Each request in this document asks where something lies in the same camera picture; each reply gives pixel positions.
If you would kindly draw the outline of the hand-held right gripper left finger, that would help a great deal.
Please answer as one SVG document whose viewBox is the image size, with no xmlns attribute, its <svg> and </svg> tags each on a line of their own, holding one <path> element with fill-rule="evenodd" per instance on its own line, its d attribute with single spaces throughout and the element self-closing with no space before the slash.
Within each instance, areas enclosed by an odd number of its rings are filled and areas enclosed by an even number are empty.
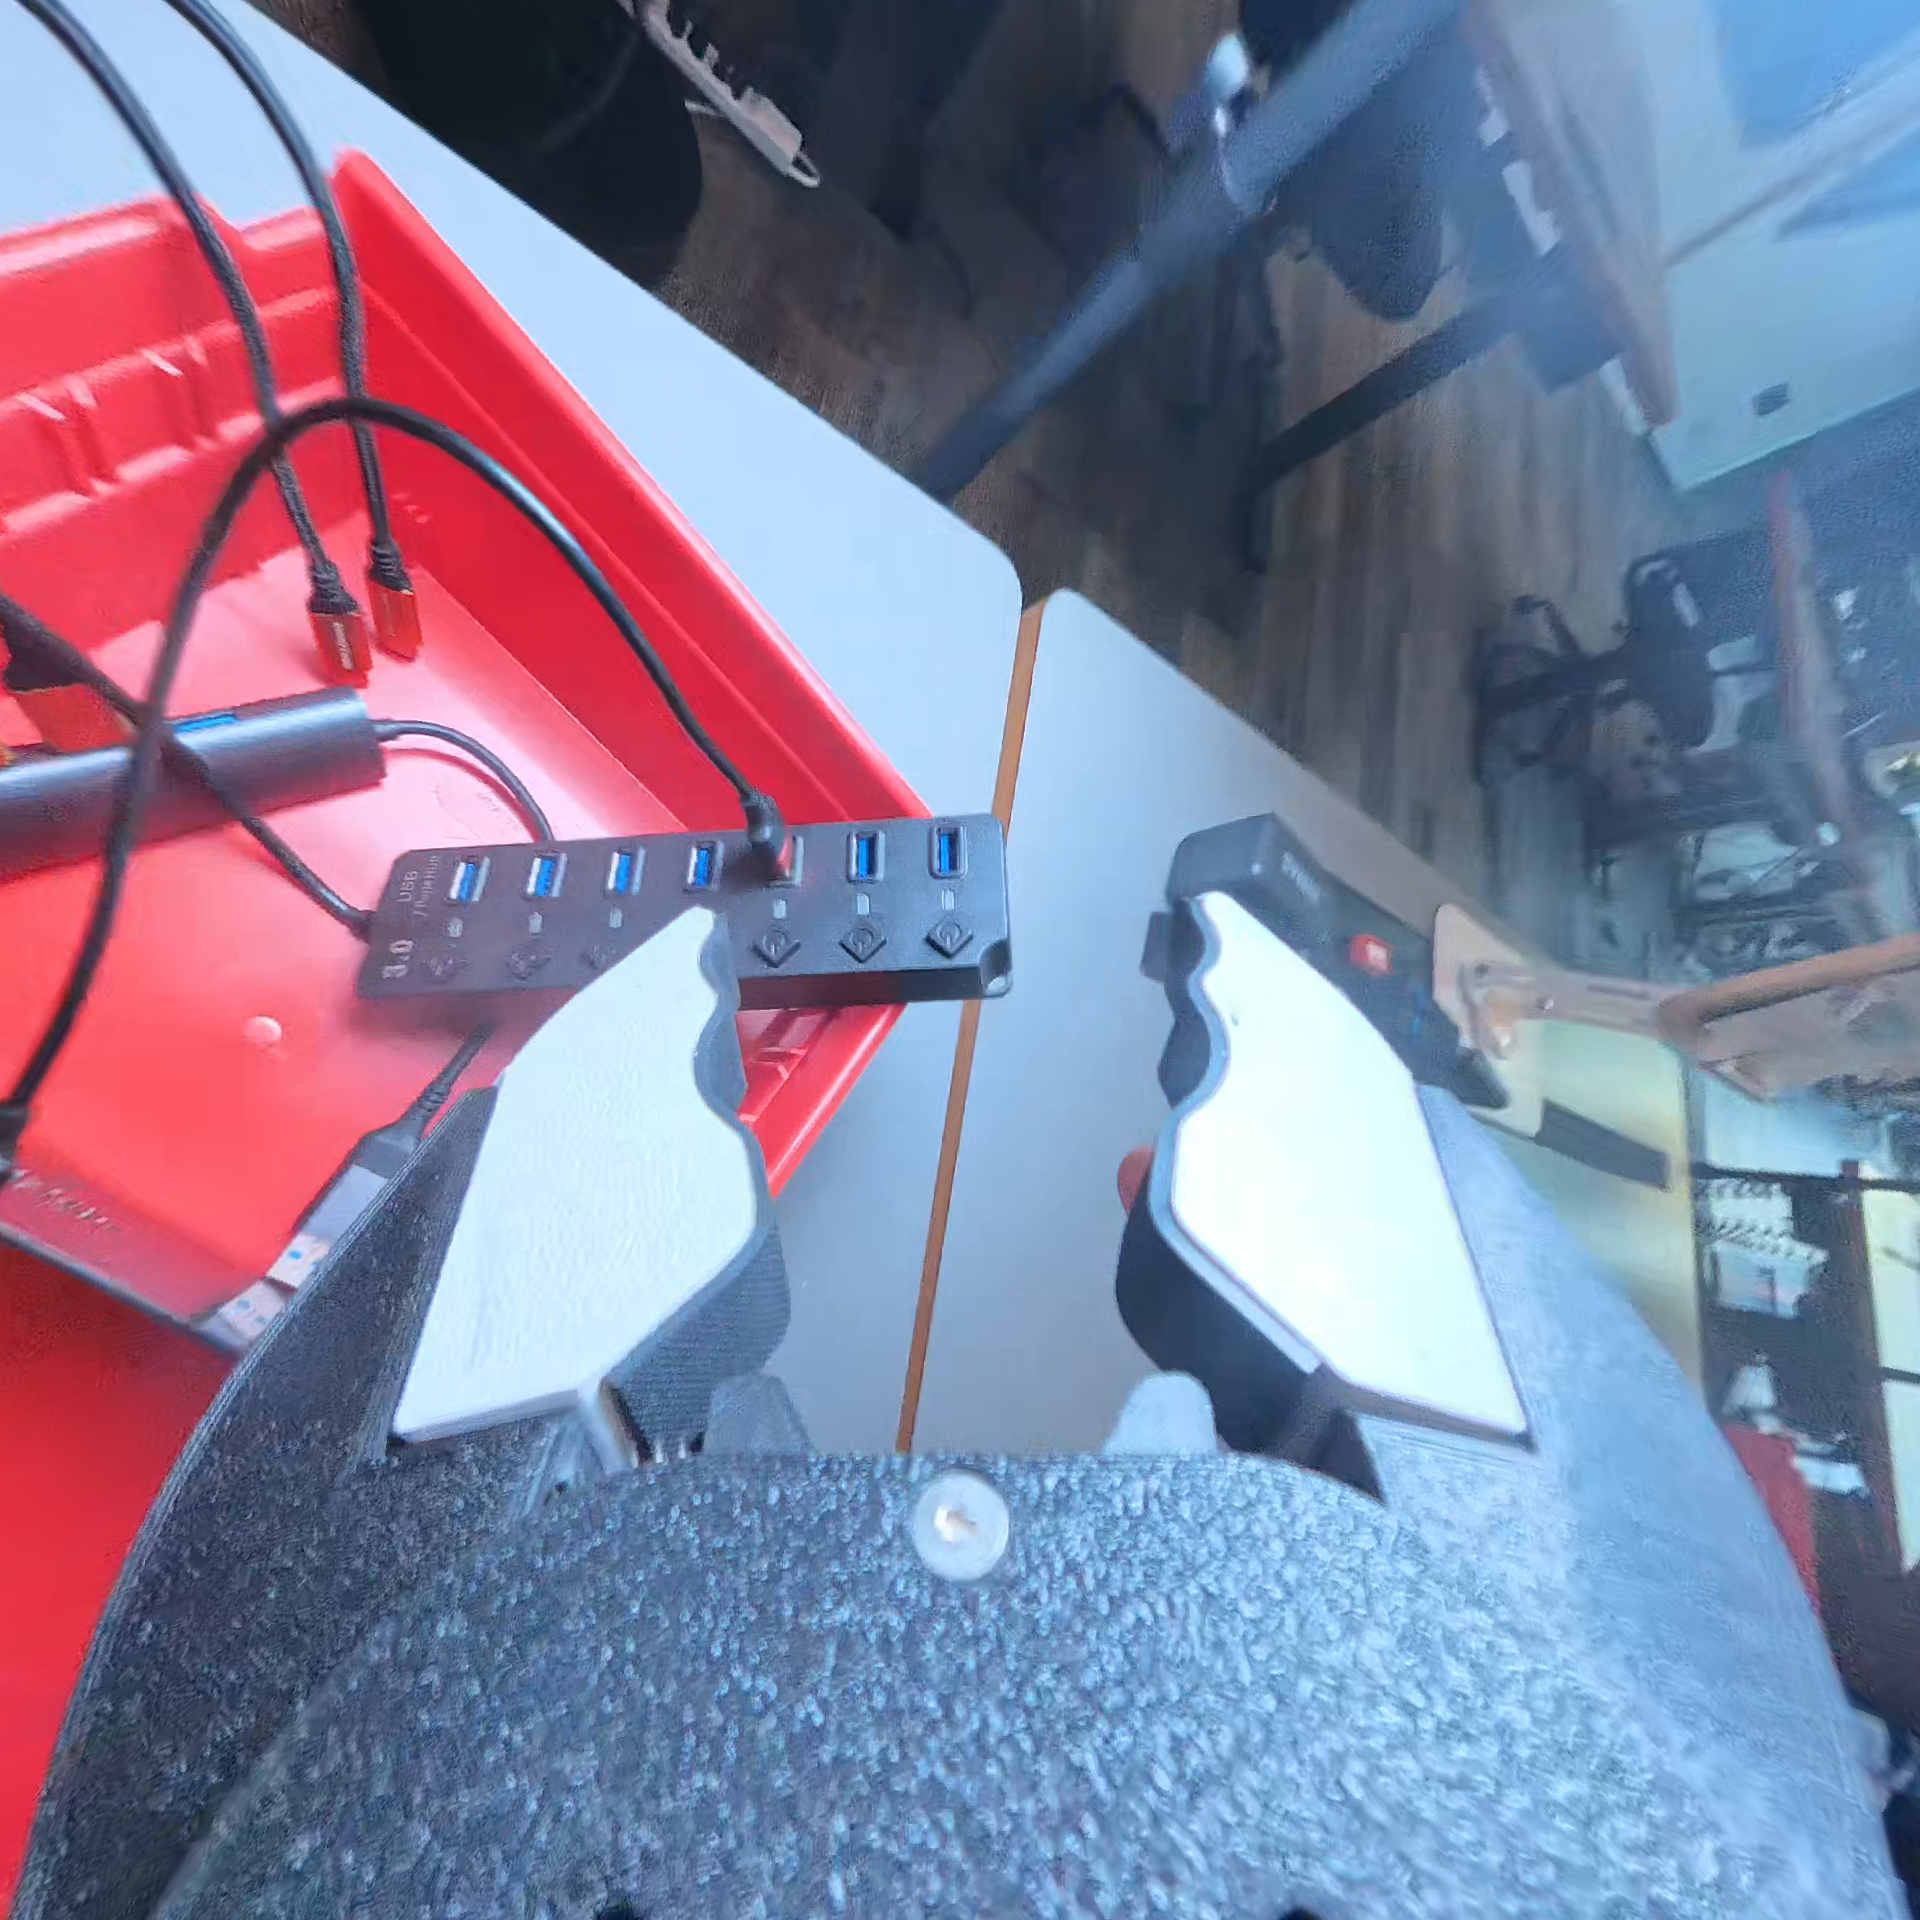
<svg viewBox="0 0 1920 1920">
<path fill-rule="evenodd" d="M 717 1452 L 714 1399 L 780 1349 L 791 1285 L 740 1118 L 728 934 L 687 907 L 519 1049 L 390 1415 L 399 1452 L 533 1421 L 602 1469 Z"/>
</svg>

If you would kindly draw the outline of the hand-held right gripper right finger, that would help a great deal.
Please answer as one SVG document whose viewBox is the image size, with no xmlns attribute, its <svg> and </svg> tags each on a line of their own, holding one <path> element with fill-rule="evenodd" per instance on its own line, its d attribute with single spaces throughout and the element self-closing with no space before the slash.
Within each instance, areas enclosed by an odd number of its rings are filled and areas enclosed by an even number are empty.
<svg viewBox="0 0 1920 1920">
<path fill-rule="evenodd" d="M 1120 1321 L 1234 1454 L 1360 1419 L 1527 1449 L 1528 1415 L 1422 1088 L 1224 892 L 1168 912 L 1168 1115 L 1126 1209 Z"/>
</svg>

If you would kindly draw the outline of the red plastic bin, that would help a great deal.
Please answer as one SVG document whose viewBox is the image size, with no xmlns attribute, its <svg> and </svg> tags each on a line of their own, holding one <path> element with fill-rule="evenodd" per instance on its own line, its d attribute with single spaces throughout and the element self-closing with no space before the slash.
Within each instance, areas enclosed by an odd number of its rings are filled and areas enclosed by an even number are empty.
<svg viewBox="0 0 1920 1920">
<path fill-rule="evenodd" d="M 738 767 L 797 823 L 924 812 L 856 695 L 893 614 L 844 524 L 872 464 L 807 429 L 796 464 L 728 408 L 670 425 L 774 544 L 596 416 L 374 159 L 333 168 L 362 273 L 370 387 L 453 425 L 583 542 Z M 214 496 L 261 420 L 230 319 L 158 198 L 5 236 L 5 596 L 141 693 Z M 567 835 L 734 824 L 726 783 L 666 718 L 585 587 L 506 502 L 380 435 L 423 648 L 374 655 L 377 715 L 489 745 Z M 239 829 L 135 854 L 117 932 L 5 1188 L 5 1857 L 21 1852 L 90 1628 L 224 1364 L 180 1329 L 261 1279 L 346 1144 L 449 1053 L 424 1011 L 356 998 L 359 942 Z"/>
</svg>

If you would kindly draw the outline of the grey slim USB hub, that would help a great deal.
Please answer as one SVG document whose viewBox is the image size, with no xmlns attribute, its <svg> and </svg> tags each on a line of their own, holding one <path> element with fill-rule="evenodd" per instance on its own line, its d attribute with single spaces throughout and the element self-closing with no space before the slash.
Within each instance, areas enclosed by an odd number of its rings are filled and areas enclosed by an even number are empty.
<svg viewBox="0 0 1920 1920">
<path fill-rule="evenodd" d="M 253 816 L 361 793 L 386 776 L 374 719 L 346 687 L 182 715 L 176 732 Z M 97 856 L 127 761 L 127 742 L 17 753 L 2 773 L 2 879 Z"/>
</svg>

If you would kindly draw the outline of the black device with red button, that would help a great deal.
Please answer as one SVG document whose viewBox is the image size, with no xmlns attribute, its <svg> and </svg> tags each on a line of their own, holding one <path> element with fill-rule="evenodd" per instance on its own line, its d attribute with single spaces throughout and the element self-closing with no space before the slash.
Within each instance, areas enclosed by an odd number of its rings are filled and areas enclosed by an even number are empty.
<svg viewBox="0 0 1920 1920">
<path fill-rule="evenodd" d="M 1504 1102 L 1424 982 L 1430 945 L 1276 813 L 1172 852 L 1138 969 L 1164 993 L 1165 1118 L 1120 1165 L 1124 1237 L 1257 1252 L 1458 1233 L 1460 1102 Z"/>
</svg>

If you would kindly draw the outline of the wooden background table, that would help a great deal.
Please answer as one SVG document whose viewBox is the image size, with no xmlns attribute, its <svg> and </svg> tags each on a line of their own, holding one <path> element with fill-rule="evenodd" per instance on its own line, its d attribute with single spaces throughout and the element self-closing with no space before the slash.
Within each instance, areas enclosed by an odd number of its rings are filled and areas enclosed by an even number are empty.
<svg viewBox="0 0 1920 1920">
<path fill-rule="evenodd" d="M 1608 1 L 1471 1 L 1463 24 L 1644 423 L 1673 423 L 1656 118 L 1630 13 Z"/>
</svg>

